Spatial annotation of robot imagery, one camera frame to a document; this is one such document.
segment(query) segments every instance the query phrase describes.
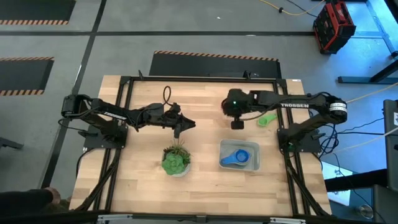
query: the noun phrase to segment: wooden table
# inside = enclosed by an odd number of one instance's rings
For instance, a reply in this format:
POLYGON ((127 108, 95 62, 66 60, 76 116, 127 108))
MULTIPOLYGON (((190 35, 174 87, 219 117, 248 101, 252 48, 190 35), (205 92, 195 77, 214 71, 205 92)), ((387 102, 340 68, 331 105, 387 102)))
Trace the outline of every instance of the wooden table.
MULTIPOLYGON (((99 98, 115 103, 120 76, 105 76, 99 98)), ((300 80, 287 80, 290 94, 303 94, 300 80)), ((266 128, 256 121, 245 122, 244 130, 232 130, 231 118, 221 111, 221 101, 230 88, 270 90, 263 83, 134 82, 130 109, 162 101, 164 86, 172 88, 170 102, 181 105, 184 116, 197 126, 184 131, 180 139, 192 154, 191 171, 184 177, 168 176, 160 165, 162 150, 173 139, 171 129, 146 126, 137 133, 129 128, 122 150, 113 195, 112 212, 168 213, 207 215, 280 215, 291 216, 289 188, 276 129, 278 122, 266 128), (260 145, 261 165, 257 172, 222 169, 218 165, 222 139, 254 141, 260 145)), ((293 109, 294 121, 308 119, 308 111, 293 109)), ((100 176, 104 150, 87 154, 80 166, 70 208, 76 208, 88 196, 100 176)), ((320 163, 311 154, 301 153, 305 183, 317 202, 330 213, 329 200, 320 163)), ((101 198, 104 207, 107 186, 101 198)), ((296 186, 299 210, 303 213, 300 191, 296 186)))

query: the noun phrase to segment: concrete floor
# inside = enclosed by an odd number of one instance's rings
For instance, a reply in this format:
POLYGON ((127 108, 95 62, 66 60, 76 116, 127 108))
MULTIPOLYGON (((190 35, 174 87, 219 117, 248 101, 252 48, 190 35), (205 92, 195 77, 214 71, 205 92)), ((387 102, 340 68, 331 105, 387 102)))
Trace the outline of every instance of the concrete floor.
MULTIPOLYGON (((79 0, 67 26, 0 26, 2 30, 91 30, 100 0, 79 0)), ((293 13, 300 12, 286 1, 273 0, 293 13)), ((295 1, 303 8, 317 2, 295 1)), ((394 44, 398 39, 396 22, 386 12, 383 1, 371 0, 375 11, 394 44)), ((348 3, 357 31, 377 32, 364 3, 348 3)), ((257 0, 113 0, 108 1, 100 31, 311 31, 313 18, 292 17, 257 0)), ((55 63, 42 96, 7 96, 0 98, 0 136, 25 144, 23 150, 0 150, 0 191, 37 188, 50 155, 58 129, 62 99, 70 93, 88 41, 81 37, 0 37, 0 57, 53 56, 55 63)), ((381 38, 352 38, 337 55, 320 55, 313 37, 245 37, 245 36, 108 36, 97 37, 83 77, 80 93, 95 97, 103 75, 137 75, 149 73, 155 50, 208 52, 214 54, 251 55, 278 58, 282 78, 302 79, 308 93, 328 91, 350 100, 384 85, 338 84, 338 76, 372 76, 392 62, 381 38)), ((382 117, 382 102, 396 100, 398 87, 349 105, 349 118, 338 131, 368 123, 382 117)), ((70 126, 85 128, 73 121, 70 126)), ((361 131, 383 132, 382 121, 361 131)), ((366 172, 386 167, 384 141, 339 153, 338 150, 367 141, 375 136, 341 135, 336 149, 342 167, 366 172)), ((63 198, 72 194, 75 166, 83 147, 76 131, 67 132, 52 180, 63 198)), ((336 164, 334 156, 324 161, 336 164)))

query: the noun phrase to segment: plastic container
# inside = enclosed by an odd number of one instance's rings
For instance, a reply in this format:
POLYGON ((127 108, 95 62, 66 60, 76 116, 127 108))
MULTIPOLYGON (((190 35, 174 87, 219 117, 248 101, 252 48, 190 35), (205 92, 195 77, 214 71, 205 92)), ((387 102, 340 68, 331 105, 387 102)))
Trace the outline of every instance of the plastic container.
POLYGON ((260 169, 260 145, 255 142, 241 141, 233 139, 223 139, 220 142, 220 159, 218 164, 222 168, 235 169, 235 170, 245 170, 245 171, 256 171, 260 169), (238 149, 244 149, 250 153, 249 162, 244 165, 237 164, 221 164, 221 160, 228 157, 238 149))

